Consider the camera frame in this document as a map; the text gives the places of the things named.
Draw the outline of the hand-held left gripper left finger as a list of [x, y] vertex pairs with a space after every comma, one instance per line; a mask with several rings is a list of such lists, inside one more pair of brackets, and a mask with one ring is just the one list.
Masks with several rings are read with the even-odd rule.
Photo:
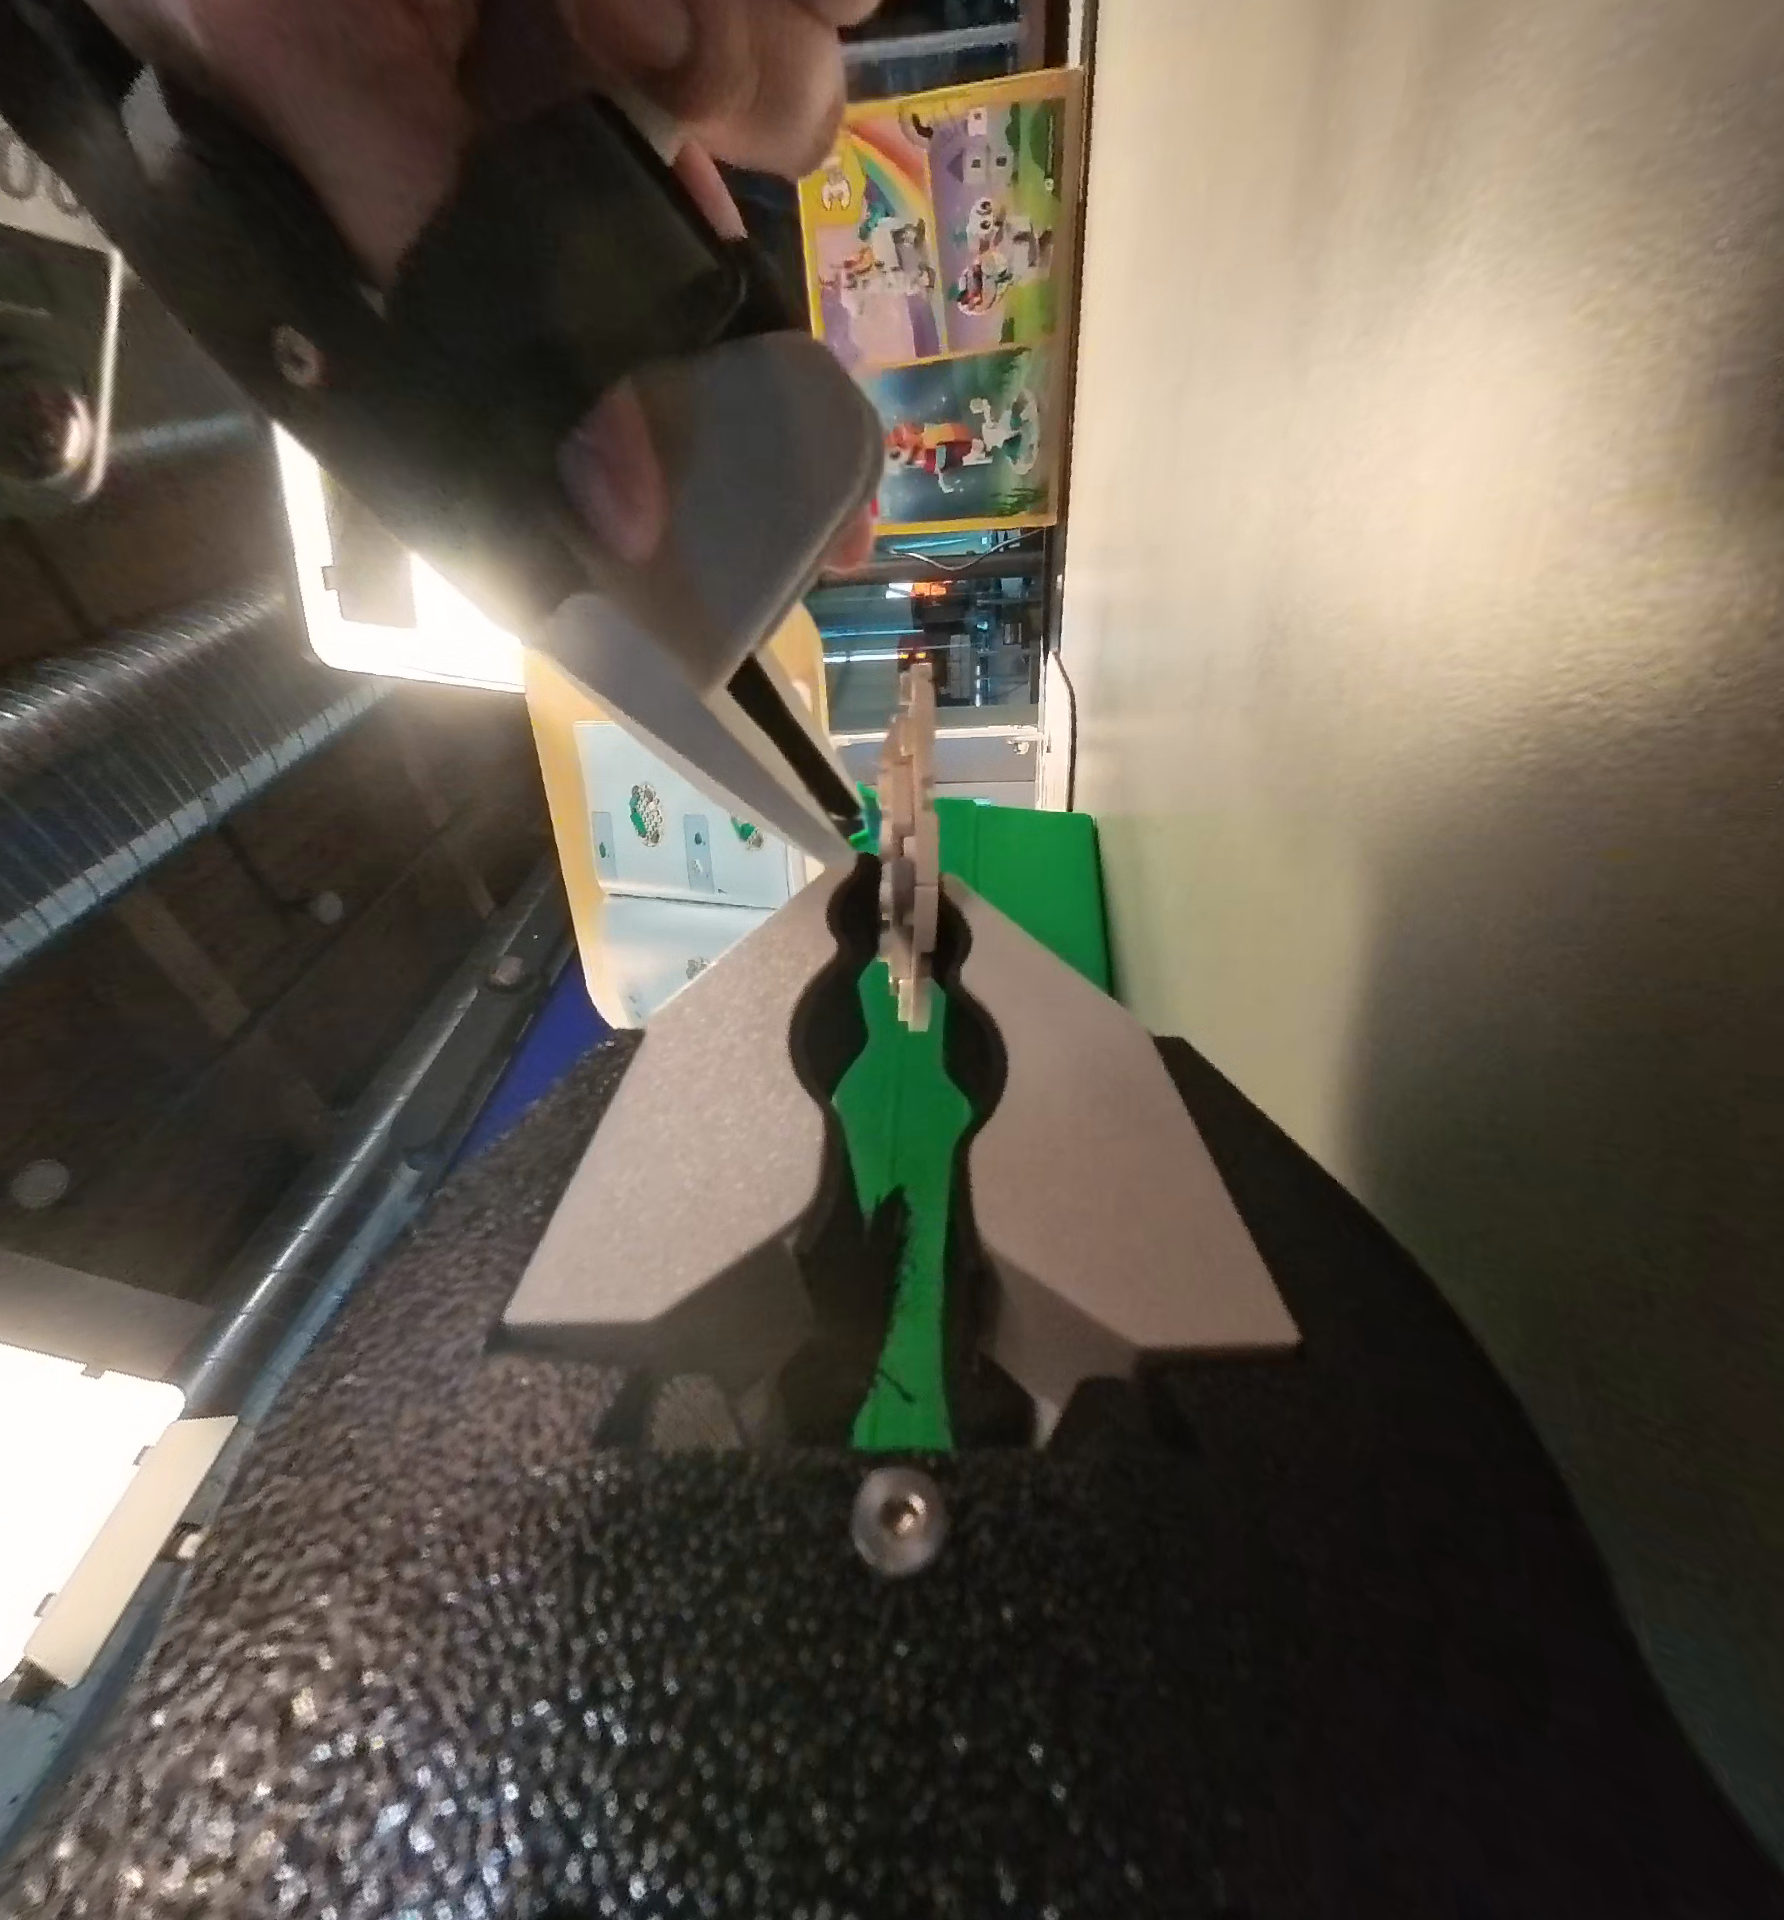
[[879, 858], [827, 868], [644, 1025], [491, 1351], [711, 1379], [850, 1443], [887, 1334], [887, 1197], [835, 1092], [867, 1043]]

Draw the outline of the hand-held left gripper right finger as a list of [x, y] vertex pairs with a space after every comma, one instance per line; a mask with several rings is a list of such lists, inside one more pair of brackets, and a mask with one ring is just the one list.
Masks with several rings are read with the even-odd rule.
[[1049, 1438], [1087, 1379], [1289, 1354], [1301, 1334], [1161, 1051], [1120, 1002], [965, 881], [958, 984], [1002, 1051], [968, 1152], [995, 1277], [984, 1347]]

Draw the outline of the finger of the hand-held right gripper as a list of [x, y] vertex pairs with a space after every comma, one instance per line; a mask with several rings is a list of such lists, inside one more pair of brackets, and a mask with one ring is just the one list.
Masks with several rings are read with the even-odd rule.
[[635, 375], [665, 496], [638, 623], [697, 677], [760, 652], [827, 567], [879, 474], [879, 417], [803, 332]]
[[697, 677], [616, 602], [578, 592], [539, 629], [536, 652], [728, 814], [819, 865], [850, 865], [852, 780], [766, 647]]

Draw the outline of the round white lego plate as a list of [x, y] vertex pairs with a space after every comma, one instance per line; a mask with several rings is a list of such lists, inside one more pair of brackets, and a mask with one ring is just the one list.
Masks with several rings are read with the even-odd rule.
[[900, 671], [877, 756], [877, 956], [897, 1022], [914, 1035], [941, 1041], [934, 960], [944, 894], [934, 761], [935, 687], [927, 660], [917, 660]]

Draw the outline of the yellow lego box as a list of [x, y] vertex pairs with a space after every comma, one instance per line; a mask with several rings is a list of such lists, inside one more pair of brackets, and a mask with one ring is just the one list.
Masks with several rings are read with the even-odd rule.
[[812, 332], [877, 419], [884, 536], [1059, 518], [1081, 96], [1065, 63], [860, 102], [797, 186]]

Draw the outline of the person's right hand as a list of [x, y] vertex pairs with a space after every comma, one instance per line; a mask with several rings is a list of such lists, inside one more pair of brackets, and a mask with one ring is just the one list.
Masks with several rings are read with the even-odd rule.
[[285, 159], [375, 287], [447, 201], [465, 149], [592, 89], [668, 131], [725, 237], [719, 161], [802, 179], [845, 104], [841, 36], [874, 2], [138, 2], [98, 11]]

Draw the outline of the light blue instruction booklet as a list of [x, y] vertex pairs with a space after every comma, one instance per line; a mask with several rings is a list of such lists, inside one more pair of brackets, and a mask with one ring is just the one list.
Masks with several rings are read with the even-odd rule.
[[571, 727], [604, 892], [773, 910], [807, 881], [806, 855], [658, 758], [625, 727]]

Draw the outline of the studio light panel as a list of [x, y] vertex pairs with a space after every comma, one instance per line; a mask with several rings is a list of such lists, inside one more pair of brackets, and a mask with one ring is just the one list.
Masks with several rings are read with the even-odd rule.
[[518, 637], [405, 547], [285, 430], [270, 430], [294, 602], [329, 668], [400, 682], [518, 694]]
[[0, 1683], [182, 1412], [170, 1381], [0, 1342]]

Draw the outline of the green plastic bin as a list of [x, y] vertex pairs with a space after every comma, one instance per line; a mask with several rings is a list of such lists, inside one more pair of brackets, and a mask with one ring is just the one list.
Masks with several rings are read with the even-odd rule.
[[[946, 798], [941, 872], [1069, 964], [1113, 986], [1091, 819]], [[856, 977], [862, 1047], [833, 1087], [860, 1212], [894, 1230], [887, 1280], [862, 1307], [862, 1383], [838, 1388], [835, 1432], [867, 1456], [944, 1456], [1029, 1441], [1023, 1390], [986, 1351], [995, 1277], [976, 1245], [963, 1172], [974, 1141], [969, 1029], [934, 991], [924, 1029], [897, 1016], [884, 957]]]

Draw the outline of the grey metal ceiling rail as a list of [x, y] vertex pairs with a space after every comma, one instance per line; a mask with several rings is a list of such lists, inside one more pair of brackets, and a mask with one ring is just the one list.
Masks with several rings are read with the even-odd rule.
[[228, 1264], [211, 1317], [174, 1369], [187, 1420], [240, 1415], [339, 1288], [342, 1270], [365, 1267], [416, 1214], [570, 954], [563, 880], [557, 859], [544, 855]]

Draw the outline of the silver spiral duct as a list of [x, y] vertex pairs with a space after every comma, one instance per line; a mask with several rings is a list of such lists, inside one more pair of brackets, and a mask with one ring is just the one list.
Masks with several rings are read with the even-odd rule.
[[214, 593], [0, 682], [0, 982], [365, 718], [277, 587]]

